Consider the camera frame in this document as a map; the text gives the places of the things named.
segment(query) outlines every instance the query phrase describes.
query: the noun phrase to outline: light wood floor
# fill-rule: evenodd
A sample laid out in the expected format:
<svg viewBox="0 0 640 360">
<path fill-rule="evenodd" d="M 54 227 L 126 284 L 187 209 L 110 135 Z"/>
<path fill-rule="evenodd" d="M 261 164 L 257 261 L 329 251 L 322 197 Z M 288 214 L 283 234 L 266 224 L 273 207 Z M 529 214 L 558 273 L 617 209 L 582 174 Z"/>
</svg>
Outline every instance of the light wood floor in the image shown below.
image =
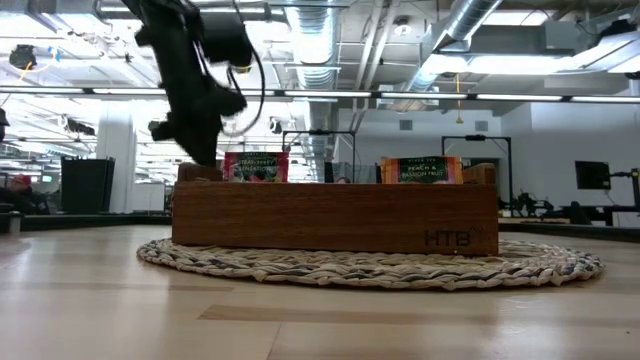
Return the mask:
<svg viewBox="0 0 640 360">
<path fill-rule="evenodd" d="M 640 359 L 640 245 L 503 234 L 592 251 L 607 272 L 561 288 L 389 292 L 208 278 L 135 257 L 169 234 L 0 238 L 0 359 Z"/>
</svg>

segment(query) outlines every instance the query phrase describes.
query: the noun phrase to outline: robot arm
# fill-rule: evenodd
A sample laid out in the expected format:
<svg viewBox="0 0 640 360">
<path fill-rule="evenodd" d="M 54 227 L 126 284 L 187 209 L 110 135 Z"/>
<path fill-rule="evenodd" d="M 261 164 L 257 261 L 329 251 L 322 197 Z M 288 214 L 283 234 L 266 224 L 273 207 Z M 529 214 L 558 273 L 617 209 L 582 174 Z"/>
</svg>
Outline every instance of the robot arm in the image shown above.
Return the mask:
<svg viewBox="0 0 640 360">
<path fill-rule="evenodd" d="M 160 87 L 171 109 L 167 121 L 152 129 L 153 139 L 173 138 L 196 163 L 215 166 L 221 116 L 234 115 L 247 103 L 239 89 L 218 84 L 204 62 L 250 66 L 255 50 L 243 24 L 237 21 L 233 29 L 215 29 L 215 24 L 204 24 L 199 9 L 186 0 L 123 2 L 143 23 L 136 42 L 153 48 Z"/>
</svg>

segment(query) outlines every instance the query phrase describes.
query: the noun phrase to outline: black monitor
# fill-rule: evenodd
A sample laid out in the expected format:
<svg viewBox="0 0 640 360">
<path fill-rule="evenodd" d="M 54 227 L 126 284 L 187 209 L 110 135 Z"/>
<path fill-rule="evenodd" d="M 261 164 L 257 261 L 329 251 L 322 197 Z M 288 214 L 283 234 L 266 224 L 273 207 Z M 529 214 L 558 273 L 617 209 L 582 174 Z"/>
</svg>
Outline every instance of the black monitor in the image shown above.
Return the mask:
<svg viewBox="0 0 640 360">
<path fill-rule="evenodd" d="M 609 164 L 598 161 L 576 161 L 576 180 L 581 190 L 611 190 Z"/>
</svg>

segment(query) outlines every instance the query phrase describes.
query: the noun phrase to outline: woven rug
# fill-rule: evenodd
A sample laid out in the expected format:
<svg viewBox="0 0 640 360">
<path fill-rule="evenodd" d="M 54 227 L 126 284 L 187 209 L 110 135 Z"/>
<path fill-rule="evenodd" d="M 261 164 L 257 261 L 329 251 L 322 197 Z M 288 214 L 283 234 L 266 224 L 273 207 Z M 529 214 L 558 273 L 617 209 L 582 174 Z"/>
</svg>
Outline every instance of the woven rug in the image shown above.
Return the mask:
<svg viewBox="0 0 640 360">
<path fill-rule="evenodd" d="M 500 256 L 491 257 L 186 247 L 171 239 L 151 241 L 137 253 L 205 275 L 390 289 L 561 285 L 604 270 L 591 254 L 513 240 L 500 240 Z"/>
</svg>

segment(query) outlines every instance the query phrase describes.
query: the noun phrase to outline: wooden crate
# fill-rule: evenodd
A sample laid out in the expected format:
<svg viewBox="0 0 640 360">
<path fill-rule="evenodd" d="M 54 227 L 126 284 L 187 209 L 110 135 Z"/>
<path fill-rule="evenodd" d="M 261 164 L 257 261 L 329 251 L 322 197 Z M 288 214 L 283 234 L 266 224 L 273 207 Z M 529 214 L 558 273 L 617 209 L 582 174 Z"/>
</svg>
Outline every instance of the wooden crate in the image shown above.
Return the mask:
<svg viewBox="0 0 640 360">
<path fill-rule="evenodd" d="M 465 184 L 495 185 L 496 166 L 485 163 L 468 167 L 462 170 L 462 178 Z"/>
<path fill-rule="evenodd" d="M 183 245 L 489 255 L 492 185 L 178 182 Z"/>
<path fill-rule="evenodd" d="M 222 171 L 192 163 L 182 163 L 178 166 L 178 181 L 197 180 L 222 181 Z"/>
</svg>

